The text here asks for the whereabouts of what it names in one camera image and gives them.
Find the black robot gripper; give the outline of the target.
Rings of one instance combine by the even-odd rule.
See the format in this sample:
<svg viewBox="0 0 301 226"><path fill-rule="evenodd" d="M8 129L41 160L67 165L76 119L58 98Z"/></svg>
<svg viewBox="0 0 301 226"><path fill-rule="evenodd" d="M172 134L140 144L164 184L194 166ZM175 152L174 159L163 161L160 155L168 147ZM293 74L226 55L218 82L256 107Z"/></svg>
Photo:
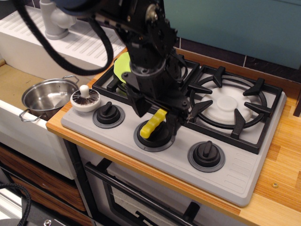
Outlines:
<svg viewBox="0 0 301 226"><path fill-rule="evenodd" d="M178 83L183 80L179 69L179 64L175 63L152 73L140 70L122 74L126 81L127 98L135 113L143 117L153 105L169 111L166 124L172 136L187 121L190 107L178 88Z"/></svg>

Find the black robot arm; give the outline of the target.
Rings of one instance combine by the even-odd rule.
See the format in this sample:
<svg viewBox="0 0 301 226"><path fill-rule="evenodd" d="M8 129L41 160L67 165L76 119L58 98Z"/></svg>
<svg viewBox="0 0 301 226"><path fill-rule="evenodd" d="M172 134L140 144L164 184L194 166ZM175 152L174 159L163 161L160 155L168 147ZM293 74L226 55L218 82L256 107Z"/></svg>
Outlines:
<svg viewBox="0 0 301 226"><path fill-rule="evenodd" d="M189 115L179 86L187 76L184 59L176 53L177 31L165 17L161 0L57 0L64 13L111 25L126 45L130 72L123 73L127 98L138 116L152 105L167 111L169 132L175 135Z"/></svg>

